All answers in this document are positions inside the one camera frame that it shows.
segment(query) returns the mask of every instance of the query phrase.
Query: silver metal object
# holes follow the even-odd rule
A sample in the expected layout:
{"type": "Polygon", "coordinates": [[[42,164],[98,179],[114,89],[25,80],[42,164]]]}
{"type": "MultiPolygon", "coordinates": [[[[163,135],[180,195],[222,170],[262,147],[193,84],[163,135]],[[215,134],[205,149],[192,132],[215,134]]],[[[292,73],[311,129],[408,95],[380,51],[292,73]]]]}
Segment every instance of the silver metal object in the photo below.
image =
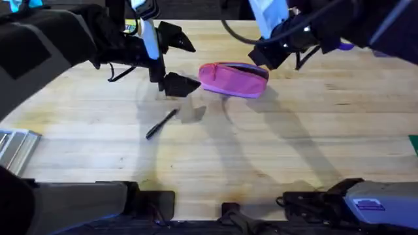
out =
{"type": "Polygon", "coordinates": [[[22,176],[40,135],[28,130],[0,130],[0,165],[22,176]]]}

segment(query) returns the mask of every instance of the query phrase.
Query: wooden tabletop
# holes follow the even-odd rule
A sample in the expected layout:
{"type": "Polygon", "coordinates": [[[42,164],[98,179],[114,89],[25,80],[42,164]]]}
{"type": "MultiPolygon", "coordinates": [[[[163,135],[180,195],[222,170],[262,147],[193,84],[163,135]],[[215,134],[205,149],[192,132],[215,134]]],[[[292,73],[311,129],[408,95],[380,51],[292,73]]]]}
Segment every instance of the wooden tabletop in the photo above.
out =
{"type": "MultiPolygon", "coordinates": [[[[251,63],[251,46],[218,21],[174,21],[195,45],[175,48],[167,71],[196,77],[216,61],[251,63]]],[[[254,22],[231,22],[253,39],[254,22]]],[[[418,67],[370,50],[318,53],[301,71],[291,56],[259,99],[197,90],[167,98],[138,68],[110,84],[108,66],[84,63],[17,108],[2,127],[43,134],[24,176],[38,181],[131,180],[176,191],[175,219],[216,219],[222,202],[254,218],[283,219],[284,191],[326,189],[344,178],[416,181],[418,67]],[[146,133],[181,112],[152,140],[146,133]]],[[[126,67],[118,66],[116,72],[126,67]]]]}

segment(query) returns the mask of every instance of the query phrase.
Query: white robot part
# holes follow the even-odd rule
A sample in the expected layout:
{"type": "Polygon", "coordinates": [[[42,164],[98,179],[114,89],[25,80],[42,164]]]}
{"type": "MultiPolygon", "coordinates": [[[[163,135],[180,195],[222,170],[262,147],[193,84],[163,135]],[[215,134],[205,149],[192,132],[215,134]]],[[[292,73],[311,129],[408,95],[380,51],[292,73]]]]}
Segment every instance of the white robot part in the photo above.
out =
{"type": "Polygon", "coordinates": [[[264,39],[269,39],[273,29],[289,17],[286,0],[249,0],[249,3],[264,39]]]}
{"type": "Polygon", "coordinates": [[[148,54],[148,57],[151,59],[159,58],[159,47],[157,32],[155,32],[154,23],[152,20],[143,20],[140,19],[141,23],[141,37],[144,40],[145,49],[148,54]]]}

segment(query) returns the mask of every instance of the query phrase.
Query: blue sticker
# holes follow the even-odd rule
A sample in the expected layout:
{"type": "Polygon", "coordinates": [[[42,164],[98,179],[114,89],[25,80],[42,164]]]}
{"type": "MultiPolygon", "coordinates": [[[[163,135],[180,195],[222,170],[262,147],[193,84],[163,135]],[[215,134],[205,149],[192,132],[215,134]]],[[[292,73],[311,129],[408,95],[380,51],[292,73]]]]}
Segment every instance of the blue sticker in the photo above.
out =
{"type": "Polygon", "coordinates": [[[353,199],[354,204],[359,210],[373,210],[384,211],[385,208],[378,199],[374,198],[359,198],[353,199]]]}

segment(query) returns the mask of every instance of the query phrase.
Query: black cable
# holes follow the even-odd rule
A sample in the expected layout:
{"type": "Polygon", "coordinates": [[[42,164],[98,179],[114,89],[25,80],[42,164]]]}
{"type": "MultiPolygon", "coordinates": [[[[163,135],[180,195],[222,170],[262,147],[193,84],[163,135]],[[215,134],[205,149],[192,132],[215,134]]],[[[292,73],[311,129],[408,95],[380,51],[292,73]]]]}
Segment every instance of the black cable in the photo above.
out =
{"type": "Polygon", "coordinates": [[[312,49],[312,51],[310,51],[307,55],[305,55],[305,57],[303,57],[302,60],[300,60],[300,53],[297,52],[296,53],[296,70],[298,71],[300,68],[302,68],[302,66],[309,60],[309,58],[311,58],[311,56],[313,56],[315,53],[317,53],[319,51],[319,49],[321,49],[321,46],[316,46],[315,48],[312,49]]]}
{"type": "Polygon", "coordinates": [[[265,39],[265,40],[247,39],[247,38],[239,35],[238,33],[235,33],[231,29],[231,27],[229,27],[228,23],[226,22],[225,18],[223,17],[223,15],[224,15],[223,11],[226,9],[226,4],[222,3],[222,1],[224,1],[224,0],[219,1],[220,2],[220,7],[221,7],[221,22],[222,22],[223,27],[227,30],[227,32],[232,37],[234,37],[236,40],[239,40],[240,42],[243,42],[243,43],[246,43],[246,44],[251,44],[251,45],[265,45],[265,44],[270,44],[270,43],[273,43],[273,42],[278,42],[282,38],[287,37],[287,36],[291,35],[292,33],[295,33],[298,30],[301,30],[301,29],[305,28],[306,26],[309,26],[309,23],[311,23],[314,19],[324,15],[328,11],[331,11],[336,5],[338,5],[342,1],[347,1],[347,0],[333,0],[329,4],[327,4],[325,7],[319,9],[318,11],[314,12],[310,16],[306,17],[305,20],[298,23],[296,26],[288,29],[286,32],[280,33],[278,35],[275,35],[271,39],[265,39]]]}
{"type": "Polygon", "coordinates": [[[108,79],[109,82],[116,82],[119,79],[123,78],[124,76],[126,76],[127,74],[129,74],[130,72],[134,71],[134,69],[136,69],[136,67],[132,66],[131,68],[123,71],[121,74],[117,75],[115,78],[113,77],[115,75],[114,69],[113,69],[113,65],[111,63],[109,63],[110,65],[110,69],[112,71],[112,77],[108,79]]]}

